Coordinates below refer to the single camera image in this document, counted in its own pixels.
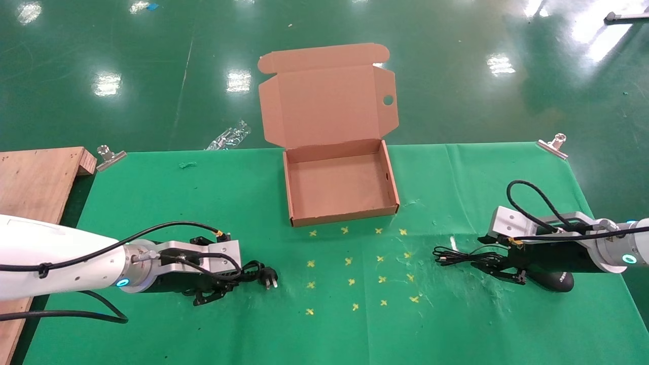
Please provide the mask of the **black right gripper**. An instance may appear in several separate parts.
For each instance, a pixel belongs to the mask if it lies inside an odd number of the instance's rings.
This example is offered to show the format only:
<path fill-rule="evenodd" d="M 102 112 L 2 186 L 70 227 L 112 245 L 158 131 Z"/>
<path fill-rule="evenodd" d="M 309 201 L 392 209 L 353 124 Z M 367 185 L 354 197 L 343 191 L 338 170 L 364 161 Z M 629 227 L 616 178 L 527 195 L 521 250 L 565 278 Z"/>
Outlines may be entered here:
<path fill-rule="evenodd" d="M 489 234 L 478 237 L 483 245 L 507 245 L 508 237 Z M 540 242 L 512 248 L 507 262 L 479 263 L 479 270 L 503 282 L 526 284 L 526 270 L 533 272 L 600 273 L 587 251 L 578 242 Z"/>

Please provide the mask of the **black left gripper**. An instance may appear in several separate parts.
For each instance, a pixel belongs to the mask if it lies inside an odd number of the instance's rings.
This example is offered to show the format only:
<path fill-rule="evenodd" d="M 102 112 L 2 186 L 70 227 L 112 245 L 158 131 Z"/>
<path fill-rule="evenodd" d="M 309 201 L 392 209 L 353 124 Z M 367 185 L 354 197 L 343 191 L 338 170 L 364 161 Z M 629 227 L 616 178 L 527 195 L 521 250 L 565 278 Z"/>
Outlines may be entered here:
<path fill-rule="evenodd" d="M 198 236 L 190 244 L 209 246 L 214 244 L 208 238 Z M 166 273 L 156 277 L 153 284 L 140 291 L 140 294 L 179 293 L 184 296 L 195 296 L 194 306 L 201 306 L 224 298 L 239 286 L 236 280 L 217 280 L 204 273 Z"/>

